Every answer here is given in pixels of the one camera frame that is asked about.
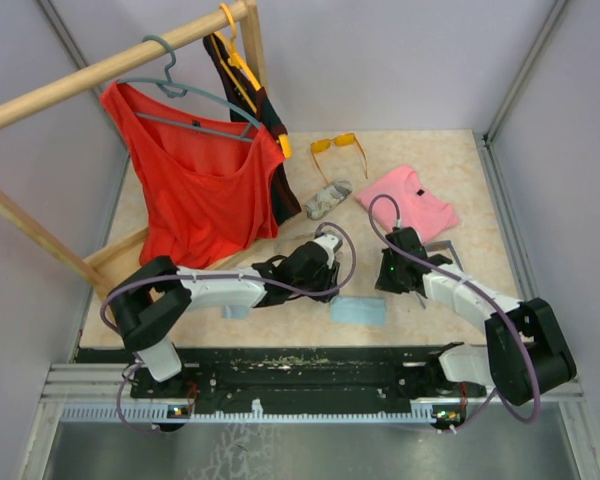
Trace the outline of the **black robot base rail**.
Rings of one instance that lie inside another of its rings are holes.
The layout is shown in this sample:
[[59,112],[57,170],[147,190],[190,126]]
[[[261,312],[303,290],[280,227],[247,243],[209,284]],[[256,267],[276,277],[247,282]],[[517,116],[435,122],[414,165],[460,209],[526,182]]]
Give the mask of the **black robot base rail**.
[[120,350],[49,369],[41,398],[67,422],[173,432],[194,424],[389,424],[452,431],[500,398],[451,382],[438,349],[193,348],[164,382]]

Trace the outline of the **square blue cleaning cloth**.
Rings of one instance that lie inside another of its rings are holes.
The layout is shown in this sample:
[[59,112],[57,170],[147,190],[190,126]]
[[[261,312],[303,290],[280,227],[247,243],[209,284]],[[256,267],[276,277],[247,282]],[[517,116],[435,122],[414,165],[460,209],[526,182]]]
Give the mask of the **square blue cleaning cloth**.
[[383,298],[337,296],[330,303],[331,320],[336,323],[381,327],[387,321]]

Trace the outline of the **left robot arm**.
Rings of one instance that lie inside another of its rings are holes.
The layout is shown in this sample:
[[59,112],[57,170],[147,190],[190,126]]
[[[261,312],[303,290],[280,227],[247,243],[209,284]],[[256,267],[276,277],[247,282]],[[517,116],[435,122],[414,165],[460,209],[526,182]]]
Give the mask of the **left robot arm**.
[[185,312],[266,308],[301,296],[326,302],[339,292],[341,246],[338,236],[320,234],[288,256],[228,271],[178,267],[160,256],[116,287],[106,304],[126,350],[148,369],[156,389],[174,397],[186,389],[188,373],[168,333]]

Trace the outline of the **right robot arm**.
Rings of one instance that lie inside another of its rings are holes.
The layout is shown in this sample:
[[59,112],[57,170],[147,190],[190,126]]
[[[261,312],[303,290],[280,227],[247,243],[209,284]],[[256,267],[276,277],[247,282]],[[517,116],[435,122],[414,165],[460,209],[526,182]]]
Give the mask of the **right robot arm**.
[[577,367],[554,310],[541,298],[520,300],[489,289],[443,255],[430,256],[412,228],[381,237],[376,288],[419,296],[482,331],[486,344],[454,344],[426,372],[428,387],[450,395],[462,382],[493,387],[513,406],[573,380]]

